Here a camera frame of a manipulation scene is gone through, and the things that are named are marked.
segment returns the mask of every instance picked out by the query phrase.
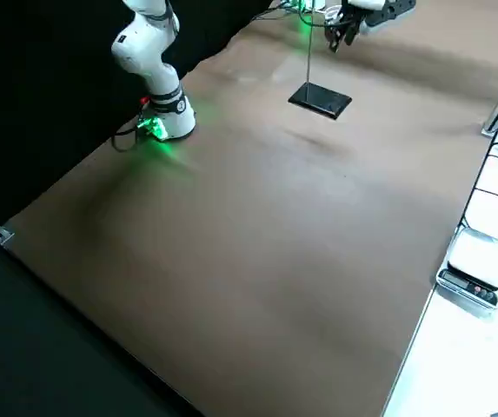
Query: black curtain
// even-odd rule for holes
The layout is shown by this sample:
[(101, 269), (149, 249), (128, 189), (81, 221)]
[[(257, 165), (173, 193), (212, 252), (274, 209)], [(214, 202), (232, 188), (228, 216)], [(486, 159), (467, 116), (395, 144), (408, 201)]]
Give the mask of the black curtain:
[[(180, 77), (222, 50), (269, 0), (172, 0), (181, 32), (164, 55)], [(138, 110), (140, 79), (110, 45), (120, 0), (0, 0), (0, 223), (24, 209)]]

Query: electronic equipment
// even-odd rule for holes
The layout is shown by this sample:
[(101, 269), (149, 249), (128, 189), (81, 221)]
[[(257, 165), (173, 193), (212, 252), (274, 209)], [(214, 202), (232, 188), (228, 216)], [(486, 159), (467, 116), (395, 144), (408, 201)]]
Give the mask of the electronic equipment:
[(461, 228), (449, 245), (446, 266), (436, 280), (485, 308), (496, 308), (498, 239), (472, 228)]
[(462, 228), (449, 247), (448, 265), (497, 290), (498, 239), (472, 228)]
[(458, 271), (443, 269), (438, 274), (437, 281), (442, 287), (462, 295), (484, 308), (496, 308), (498, 305), (498, 295), (494, 290), (472, 282), (467, 276), (459, 274)]

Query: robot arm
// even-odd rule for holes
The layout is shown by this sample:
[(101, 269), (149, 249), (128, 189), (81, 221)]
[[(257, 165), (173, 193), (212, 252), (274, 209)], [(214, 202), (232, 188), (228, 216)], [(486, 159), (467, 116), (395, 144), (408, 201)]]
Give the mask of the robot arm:
[(177, 37), (179, 20), (169, 0), (123, 2), (135, 18), (117, 35), (111, 51), (126, 71), (143, 78), (149, 92), (136, 133), (158, 141), (185, 137), (195, 128), (195, 112), (176, 70), (162, 61)]
[(341, 6), (330, 8), (325, 16), (330, 50), (337, 52), (341, 41), (350, 45), (359, 33), (377, 30), (415, 6), (416, 0), (342, 0)]

